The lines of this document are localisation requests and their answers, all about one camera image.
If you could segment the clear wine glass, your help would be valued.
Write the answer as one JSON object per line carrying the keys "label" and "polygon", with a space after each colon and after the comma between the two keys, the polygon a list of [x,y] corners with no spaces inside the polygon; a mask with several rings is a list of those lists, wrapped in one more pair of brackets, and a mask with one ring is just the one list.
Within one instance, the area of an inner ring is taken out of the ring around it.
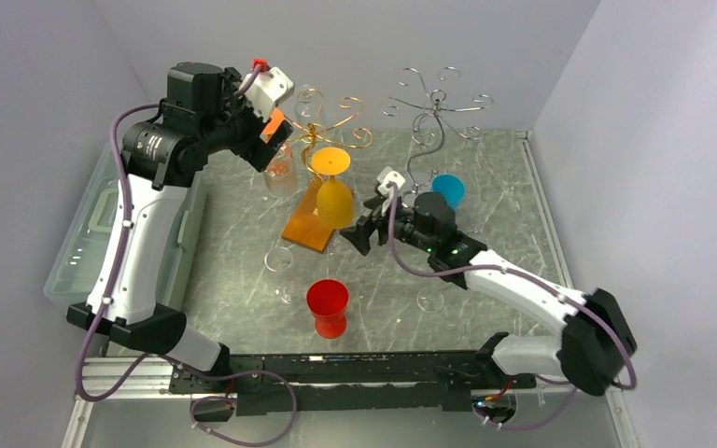
{"label": "clear wine glass", "polygon": [[263,179],[271,196],[284,199],[299,189],[296,163],[290,145],[284,144],[264,170]]}
{"label": "clear wine glass", "polygon": [[443,293],[436,287],[423,287],[417,292],[416,304],[425,313],[437,313],[444,305]]}
{"label": "clear wine glass", "polygon": [[291,305],[295,296],[295,258],[283,246],[271,248],[263,259],[267,283],[273,296],[285,305]]}

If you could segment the yellow plastic wine glass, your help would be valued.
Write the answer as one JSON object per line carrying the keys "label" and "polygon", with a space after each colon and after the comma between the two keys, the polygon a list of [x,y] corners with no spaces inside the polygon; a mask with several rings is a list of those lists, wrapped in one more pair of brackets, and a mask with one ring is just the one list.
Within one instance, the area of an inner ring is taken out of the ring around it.
{"label": "yellow plastic wine glass", "polygon": [[316,195],[319,219],[331,229],[348,227],[355,213],[353,193],[338,176],[349,169],[349,154],[338,147],[323,147],[313,155],[311,164],[325,178]]}

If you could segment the gold wire rack wooden base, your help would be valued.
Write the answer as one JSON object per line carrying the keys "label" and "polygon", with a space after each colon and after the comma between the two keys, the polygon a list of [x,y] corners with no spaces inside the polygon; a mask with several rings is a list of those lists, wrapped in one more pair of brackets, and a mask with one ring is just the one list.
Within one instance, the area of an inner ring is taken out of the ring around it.
{"label": "gold wire rack wooden base", "polygon": [[325,178],[318,175],[312,168],[311,159],[323,147],[338,147],[347,152],[349,148],[365,148],[373,142],[372,132],[361,127],[353,131],[353,136],[358,140],[355,145],[336,142],[329,138],[331,131],[338,129],[363,112],[364,105],[360,99],[356,97],[341,99],[338,106],[342,109],[350,109],[352,114],[332,125],[327,124],[323,119],[323,105],[324,95],[313,87],[308,87],[298,93],[295,105],[296,118],[291,121],[291,124],[301,132],[295,139],[303,145],[302,167],[309,172],[311,178],[299,205],[281,233],[284,240],[318,253],[326,251],[332,235],[338,230],[325,226],[319,219],[316,210],[316,195]]}

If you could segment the orange plastic wine glass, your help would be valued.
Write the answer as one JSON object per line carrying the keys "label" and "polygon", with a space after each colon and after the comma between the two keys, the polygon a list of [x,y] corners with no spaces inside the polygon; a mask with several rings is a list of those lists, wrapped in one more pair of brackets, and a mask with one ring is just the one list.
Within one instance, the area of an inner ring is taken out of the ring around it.
{"label": "orange plastic wine glass", "polygon": [[281,127],[286,121],[286,116],[280,108],[275,108],[270,116],[268,123],[261,133],[261,138],[264,141],[269,141],[274,133]]}

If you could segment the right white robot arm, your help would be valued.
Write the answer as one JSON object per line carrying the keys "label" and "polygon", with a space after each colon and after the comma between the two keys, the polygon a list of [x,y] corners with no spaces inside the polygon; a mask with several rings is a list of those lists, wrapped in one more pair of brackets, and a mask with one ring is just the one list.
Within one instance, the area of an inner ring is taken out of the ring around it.
{"label": "right white robot arm", "polygon": [[489,387],[530,374],[561,380],[591,396],[639,384],[632,357],[638,349],[617,299],[607,290],[560,286],[514,265],[456,224],[456,212],[439,193],[418,196],[405,208],[393,192],[365,203],[370,212],[340,231],[357,251],[370,238],[388,245],[407,273],[439,278],[512,306],[549,330],[547,336],[499,332],[478,350],[477,374]]}

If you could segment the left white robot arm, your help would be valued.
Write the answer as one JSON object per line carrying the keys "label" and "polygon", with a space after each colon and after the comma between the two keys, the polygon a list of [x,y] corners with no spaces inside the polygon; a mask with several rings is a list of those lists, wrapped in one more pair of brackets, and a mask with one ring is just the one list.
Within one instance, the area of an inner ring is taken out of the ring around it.
{"label": "left white robot arm", "polygon": [[166,86],[149,106],[150,119],[111,136],[117,215],[95,285],[66,319],[126,348],[184,363],[203,389],[217,392],[231,379],[230,351],[158,302],[164,253],[194,178],[213,154],[229,150],[257,171],[267,168],[292,132],[287,122],[274,131],[268,123],[295,85],[279,67],[255,61],[247,75],[178,63]]}

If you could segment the red plastic wine glass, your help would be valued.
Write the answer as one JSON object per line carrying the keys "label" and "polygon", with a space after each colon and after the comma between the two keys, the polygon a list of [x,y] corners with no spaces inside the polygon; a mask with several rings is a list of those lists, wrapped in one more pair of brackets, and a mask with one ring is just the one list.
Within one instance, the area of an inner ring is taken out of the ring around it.
{"label": "red plastic wine glass", "polygon": [[306,304],[314,317],[317,334],[325,339],[341,337],[347,327],[345,310],[349,291],[341,282],[323,279],[315,282],[306,293]]}

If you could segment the blue plastic wine glass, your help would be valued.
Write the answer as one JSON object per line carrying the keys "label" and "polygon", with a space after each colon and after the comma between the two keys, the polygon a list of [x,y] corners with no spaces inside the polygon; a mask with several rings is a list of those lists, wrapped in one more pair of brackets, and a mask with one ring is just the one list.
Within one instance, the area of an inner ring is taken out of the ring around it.
{"label": "blue plastic wine glass", "polygon": [[449,174],[437,175],[431,183],[431,190],[442,194],[447,204],[457,210],[466,195],[466,186],[463,181]]}

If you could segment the clear plastic storage bin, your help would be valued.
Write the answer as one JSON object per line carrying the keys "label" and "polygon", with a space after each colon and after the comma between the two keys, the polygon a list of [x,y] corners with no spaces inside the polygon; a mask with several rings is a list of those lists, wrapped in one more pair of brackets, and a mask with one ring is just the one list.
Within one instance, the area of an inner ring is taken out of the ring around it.
{"label": "clear plastic storage bin", "polygon": [[[67,307],[85,301],[91,293],[116,216],[118,186],[113,154],[106,144],[44,286],[52,302]],[[198,173],[165,240],[156,300],[178,311],[190,278],[207,190],[204,175]]]}

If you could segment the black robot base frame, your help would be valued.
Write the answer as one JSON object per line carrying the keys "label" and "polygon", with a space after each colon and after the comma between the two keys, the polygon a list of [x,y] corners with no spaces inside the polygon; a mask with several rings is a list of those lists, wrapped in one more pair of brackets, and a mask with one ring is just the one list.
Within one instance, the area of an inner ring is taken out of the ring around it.
{"label": "black robot base frame", "polygon": [[467,412],[483,396],[536,386],[531,374],[510,376],[489,351],[233,354],[233,381],[216,388],[236,400],[239,416],[301,412],[437,408]]}

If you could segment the aluminium rail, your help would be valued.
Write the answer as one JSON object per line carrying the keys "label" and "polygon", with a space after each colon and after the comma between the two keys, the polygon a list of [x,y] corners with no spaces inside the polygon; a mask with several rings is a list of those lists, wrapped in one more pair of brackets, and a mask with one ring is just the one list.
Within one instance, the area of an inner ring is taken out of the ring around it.
{"label": "aluminium rail", "polygon": [[234,384],[237,393],[254,394],[262,382],[288,382],[292,385],[389,385],[433,383],[450,390],[533,388],[536,383],[568,385],[585,394],[600,397],[614,382],[588,372],[572,378],[556,375],[518,373],[509,375],[488,363],[460,361],[458,353],[437,357],[434,353],[392,355],[301,355],[235,356],[222,373],[195,370],[178,361],[160,357],[87,358],[75,367],[77,386],[87,393],[97,390],[93,400],[116,393],[131,376],[163,377],[181,382],[170,385],[173,394],[223,392]]}

